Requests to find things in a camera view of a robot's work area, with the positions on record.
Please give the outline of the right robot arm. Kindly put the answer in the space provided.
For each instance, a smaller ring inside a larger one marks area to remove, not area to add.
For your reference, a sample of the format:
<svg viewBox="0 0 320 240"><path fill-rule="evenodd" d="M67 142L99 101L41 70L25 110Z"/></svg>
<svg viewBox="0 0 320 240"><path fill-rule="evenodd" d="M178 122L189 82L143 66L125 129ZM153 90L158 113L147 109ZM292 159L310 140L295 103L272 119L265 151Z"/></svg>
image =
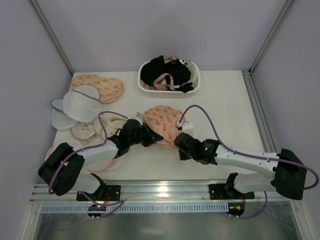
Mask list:
<svg viewBox="0 0 320 240"><path fill-rule="evenodd" d="M231 198L248 192L277 192L292 200L303 198L307 170L288 149L281 152L255 152L223 146L213 139L200 141L187 133L174 140L181 160L193 159L203 165L224 165L252 171L245 175L231 173L225 189Z"/></svg>

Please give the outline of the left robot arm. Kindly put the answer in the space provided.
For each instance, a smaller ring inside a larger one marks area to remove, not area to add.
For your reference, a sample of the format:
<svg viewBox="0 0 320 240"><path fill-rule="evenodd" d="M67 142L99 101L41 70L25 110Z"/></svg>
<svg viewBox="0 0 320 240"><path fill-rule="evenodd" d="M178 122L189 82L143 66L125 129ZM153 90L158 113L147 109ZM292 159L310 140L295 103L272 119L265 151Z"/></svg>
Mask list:
<svg viewBox="0 0 320 240"><path fill-rule="evenodd" d="M83 167L104 160L113 160L128 153L131 146L149 147L163 137L146 123L129 119L105 142L75 149L66 142L59 144L38 169L38 176L48 185L50 194L62 196L77 191L85 197L101 201L108 190L95 173L82 174Z"/></svg>

